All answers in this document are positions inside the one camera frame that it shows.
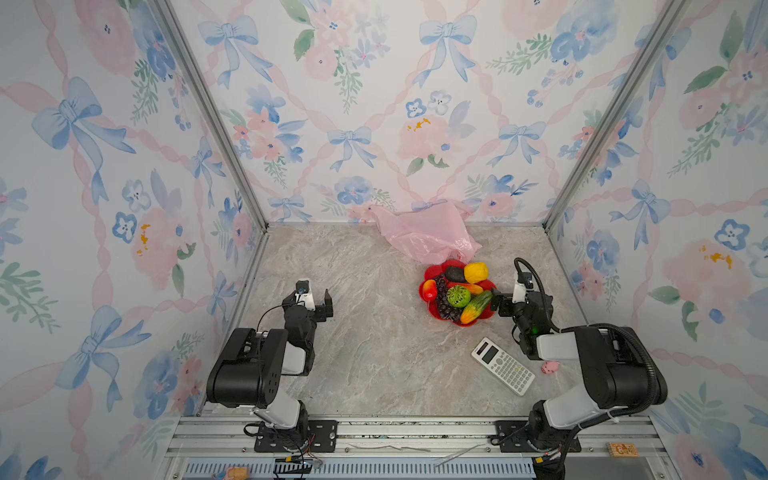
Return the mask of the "green kiwi half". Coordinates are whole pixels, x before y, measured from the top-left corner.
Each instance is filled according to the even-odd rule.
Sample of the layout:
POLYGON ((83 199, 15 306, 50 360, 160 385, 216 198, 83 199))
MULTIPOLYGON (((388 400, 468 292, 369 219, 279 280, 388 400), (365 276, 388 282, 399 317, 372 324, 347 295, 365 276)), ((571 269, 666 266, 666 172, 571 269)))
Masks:
POLYGON ((451 307, 463 309, 471 302, 472 293, 463 285, 455 285, 447 290, 446 300, 451 307))

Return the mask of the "pink plastic bag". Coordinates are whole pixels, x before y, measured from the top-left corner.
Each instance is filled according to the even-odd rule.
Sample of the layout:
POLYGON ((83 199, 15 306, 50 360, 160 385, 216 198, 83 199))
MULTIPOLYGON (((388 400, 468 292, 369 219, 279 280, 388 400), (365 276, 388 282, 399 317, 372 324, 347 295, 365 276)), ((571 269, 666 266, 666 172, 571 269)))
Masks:
POLYGON ((437 265, 451 259, 468 262, 482 248, 465 224, 473 211, 461 202, 446 201, 405 213, 374 206, 372 213, 387 242, 423 264, 437 265))

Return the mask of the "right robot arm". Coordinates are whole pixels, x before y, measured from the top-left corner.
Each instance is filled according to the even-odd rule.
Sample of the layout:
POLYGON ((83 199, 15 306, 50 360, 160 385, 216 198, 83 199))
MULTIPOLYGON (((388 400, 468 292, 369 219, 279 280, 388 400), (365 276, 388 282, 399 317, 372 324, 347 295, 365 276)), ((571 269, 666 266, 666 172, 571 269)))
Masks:
POLYGON ((581 372, 574 387, 536 402, 522 431, 503 441, 566 453, 580 431, 666 401, 666 380, 632 328, 598 323, 558 329, 551 323, 552 298, 523 287, 495 291, 491 309, 513 320, 513 338, 528 360, 576 361, 581 372))

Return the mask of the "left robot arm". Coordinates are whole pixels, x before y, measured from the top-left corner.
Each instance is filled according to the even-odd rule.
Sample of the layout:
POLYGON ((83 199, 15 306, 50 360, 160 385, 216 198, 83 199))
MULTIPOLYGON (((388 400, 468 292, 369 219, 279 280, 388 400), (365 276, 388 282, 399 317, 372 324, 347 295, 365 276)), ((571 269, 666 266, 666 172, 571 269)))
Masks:
POLYGON ((333 299, 326 291, 316 303, 309 282, 300 280, 276 308, 283 313, 283 326, 233 330, 209 374, 206 399, 227 408, 250 407, 266 427, 304 436, 309 431, 306 406, 280 382, 310 374, 316 330, 333 317, 333 299))

